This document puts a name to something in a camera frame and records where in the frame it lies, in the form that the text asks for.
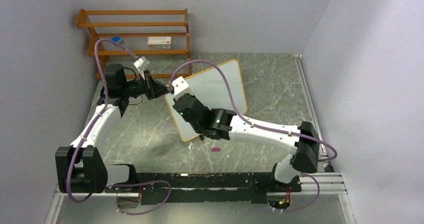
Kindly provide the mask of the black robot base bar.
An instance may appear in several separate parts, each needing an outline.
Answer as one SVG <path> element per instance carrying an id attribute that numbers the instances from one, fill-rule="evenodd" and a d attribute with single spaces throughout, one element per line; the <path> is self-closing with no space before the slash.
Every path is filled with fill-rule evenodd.
<path id="1" fill-rule="evenodd" d="M 300 178 L 278 182 L 271 172 L 138 173 L 143 187 L 141 204 L 248 201 L 266 204 L 270 193 L 301 192 Z"/>

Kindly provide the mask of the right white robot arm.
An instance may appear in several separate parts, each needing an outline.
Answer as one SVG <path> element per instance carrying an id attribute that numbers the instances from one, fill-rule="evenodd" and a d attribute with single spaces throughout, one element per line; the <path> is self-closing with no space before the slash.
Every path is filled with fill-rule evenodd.
<path id="1" fill-rule="evenodd" d="M 172 107 L 198 135 L 213 140 L 246 140 L 282 148 L 288 155 L 278 162 L 270 177 L 276 191 L 288 186 L 300 174 L 318 171 L 318 134 L 312 123 L 303 121 L 299 126 L 278 125 L 239 116 L 233 110 L 208 108 L 198 98 L 184 94 L 173 100 Z"/>

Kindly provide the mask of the yellow-framed whiteboard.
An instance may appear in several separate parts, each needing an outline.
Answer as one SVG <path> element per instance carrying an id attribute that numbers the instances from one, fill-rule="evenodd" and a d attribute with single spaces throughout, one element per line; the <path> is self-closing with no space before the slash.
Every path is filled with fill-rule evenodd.
<path id="1" fill-rule="evenodd" d="M 241 114 L 246 114 L 248 104 L 244 90 L 241 68 L 238 60 L 232 59 L 218 64 L 224 73 L 231 90 L 234 103 Z M 229 94 L 220 73 L 214 67 L 193 74 L 185 78 L 194 95 L 207 107 L 231 109 Z M 165 101 L 174 120 L 179 137 L 183 142 L 189 142 L 198 137 L 189 123 L 186 123 L 182 116 L 173 108 L 173 95 L 165 95 Z"/>

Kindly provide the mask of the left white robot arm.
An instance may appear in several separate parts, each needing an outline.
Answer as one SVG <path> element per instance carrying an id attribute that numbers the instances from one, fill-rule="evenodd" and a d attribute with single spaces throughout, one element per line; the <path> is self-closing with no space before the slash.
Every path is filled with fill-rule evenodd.
<path id="1" fill-rule="evenodd" d="M 122 64 L 105 68 L 106 86 L 100 93 L 95 114 L 84 131 L 69 146 L 59 147 L 55 153 L 58 187 L 62 193 L 101 193 L 108 186 L 118 184 L 131 192 L 138 186 L 132 164 L 106 166 L 99 147 L 105 143 L 114 125 L 122 118 L 130 98 L 159 98 L 169 92 L 166 85 L 155 80 L 149 71 L 128 81 Z"/>

